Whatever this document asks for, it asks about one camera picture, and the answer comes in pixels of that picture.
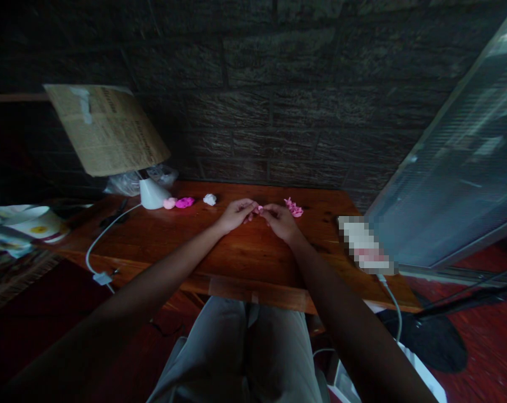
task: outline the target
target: white cup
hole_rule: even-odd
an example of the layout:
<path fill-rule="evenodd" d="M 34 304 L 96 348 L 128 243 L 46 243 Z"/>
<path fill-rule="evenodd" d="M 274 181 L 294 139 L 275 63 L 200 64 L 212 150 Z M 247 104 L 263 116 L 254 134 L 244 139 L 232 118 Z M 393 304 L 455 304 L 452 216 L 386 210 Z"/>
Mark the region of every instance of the white cup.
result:
<path fill-rule="evenodd" d="M 57 242 L 70 233 L 70 228 L 46 206 L 33 207 L 12 216 L 3 223 L 46 243 Z"/>

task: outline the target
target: pink flower clay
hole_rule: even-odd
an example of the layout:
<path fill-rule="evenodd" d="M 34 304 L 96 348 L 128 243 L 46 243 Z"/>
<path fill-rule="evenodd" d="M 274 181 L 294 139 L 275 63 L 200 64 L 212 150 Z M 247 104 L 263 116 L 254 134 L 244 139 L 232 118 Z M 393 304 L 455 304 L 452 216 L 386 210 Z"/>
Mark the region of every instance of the pink flower clay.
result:
<path fill-rule="evenodd" d="M 183 198 L 183 199 L 178 200 L 177 203 L 175 204 L 175 206 L 178 208 L 190 207 L 194 201 L 195 201 L 194 198 Z"/>
<path fill-rule="evenodd" d="M 304 211 L 302 210 L 302 207 L 298 207 L 296 203 L 291 201 L 291 198 L 284 199 L 285 204 L 287 205 L 287 208 L 291 212 L 293 217 L 300 217 L 302 214 L 304 214 Z"/>

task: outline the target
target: white lamp base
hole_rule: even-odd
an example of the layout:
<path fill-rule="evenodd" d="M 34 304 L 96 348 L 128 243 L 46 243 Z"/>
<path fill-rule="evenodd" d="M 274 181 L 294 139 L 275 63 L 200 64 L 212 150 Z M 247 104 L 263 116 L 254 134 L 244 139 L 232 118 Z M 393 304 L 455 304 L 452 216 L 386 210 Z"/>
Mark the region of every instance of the white lamp base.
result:
<path fill-rule="evenodd" d="M 139 181 L 141 192 L 141 205 L 147 210 L 156 210 L 164 206 L 164 200 L 171 197 L 171 193 L 162 188 L 153 179 L 141 179 Z"/>

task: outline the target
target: rug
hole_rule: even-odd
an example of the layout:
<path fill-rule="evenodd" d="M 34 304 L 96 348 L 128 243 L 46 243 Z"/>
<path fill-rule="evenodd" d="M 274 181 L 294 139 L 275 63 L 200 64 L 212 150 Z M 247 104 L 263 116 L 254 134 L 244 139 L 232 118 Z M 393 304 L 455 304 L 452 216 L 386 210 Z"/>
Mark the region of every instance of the rug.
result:
<path fill-rule="evenodd" d="M 57 266 L 63 257 L 47 250 L 35 250 L 15 259 L 0 255 L 0 308 Z"/>

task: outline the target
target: leg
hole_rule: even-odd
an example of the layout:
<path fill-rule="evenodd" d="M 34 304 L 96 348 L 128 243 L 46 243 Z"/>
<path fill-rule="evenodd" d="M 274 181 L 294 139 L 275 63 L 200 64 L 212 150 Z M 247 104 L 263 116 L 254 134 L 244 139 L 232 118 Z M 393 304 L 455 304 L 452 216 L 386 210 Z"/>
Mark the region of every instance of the leg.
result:
<path fill-rule="evenodd" d="M 302 312 L 259 306 L 246 334 L 245 366 L 259 402 L 322 401 Z"/>
<path fill-rule="evenodd" d="M 242 376 L 245 329 L 243 302 L 211 297 L 149 401 L 178 384 L 218 376 Z"/>

